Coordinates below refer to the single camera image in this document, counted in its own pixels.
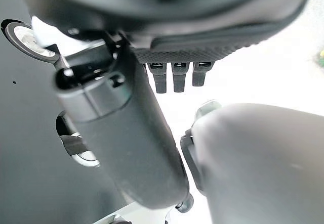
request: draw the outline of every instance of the black plastic part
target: black plastic part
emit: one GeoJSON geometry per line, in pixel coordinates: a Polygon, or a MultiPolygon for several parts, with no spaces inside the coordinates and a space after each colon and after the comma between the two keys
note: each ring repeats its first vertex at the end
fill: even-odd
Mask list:
{"type": "Polygon", "coordinates": [[[206,73],[210,71],[215,62],[195,62],[193,63],[192,85],[203,86],[205,83],[206,73]]]}
{"type": "MultiPolygon", "coordinates": [[[[188,179],[146,70],[127,46],[116,65],[122,67],[112,70],[124,75],[125,82],[132,86],[129,100],[91,121],[78,119],[75,127],[101,167],[132,199],[151,209],[181,203],[188,195],[188,179]]],[[[60,89],[58,93],[61,101],[64,93],[74,95],[71,89],[66,92],[60,89]]],[[[92,98],[96,105],[110,104],[101,99],[100,95],[92,98]]],[[[84,107],[76,108],[79,114],[86,111],[84,107]]]]}
{"type": "Polygon", "coordinates": [[[86,69],[96,70],[111,65],[113,57],[105,44],[89,50],[83,50],[76,54],[66,57],[69,66],[86,65],[86,69]]]}
{"type": "Polygon", "coordinates": [[[203,183],[201,181],[201,173],[200,173],[200,169],[199,169],[199,164],[197,161],[196,149],[194,146],[194,142],[192,141],[190,129],[186,131],[185,136],[181,137],[180,146],[181,146],[181,150],[182,150],[184,159],[186,160],[188,167],[190,169],[190,172],[192,174],[196,188],[203,195],[205,195],[203,183]]]}
{"type": "Polygon", "coordinates": [[[176,93],[184,92],[186,74],[189,70],[189,63],[172,63],[173,89],[176,93]]]}
{"type": "Polygon", "coordinates": [[[19,49],[20,51],[22,51],[23,53],[35,58],[35,59],[38,59],[38,60],[41,60],[41,61],[45,61],[45,62],[49,62],[49,63],[52,63],[54,64],[55,62],[58,61],[58,59],[60,58],[60,55],[59,54],[55,54],[54,56],[52,57],[47,57],[47,56],[43,56],[43,55],[40,55],[34,51],[32,51],[31,49],[29,49],[28,47],[26,47],[18,38],[17,36],[15,35],[15,27],[26,27],[26,28],[29,28],[31,29],[30,26],[22,23],[22,22],[11,22],[9,24],[7,24],[3,29],[5,35],[6,35],[6,38],[17,48],[19,49]]]}
{"type": "Polygon", "coordinates": [[[153,74],[156,92],[158,94],[165,94],[167,92],[167,64],[148,64],[148,69],[153,74]]]}
{"type": "Polygon", "coordinates": [[[88,151],[81,137],[60,136],[60,139],[63,142],[66,152],[70,156],[88,151]]]}

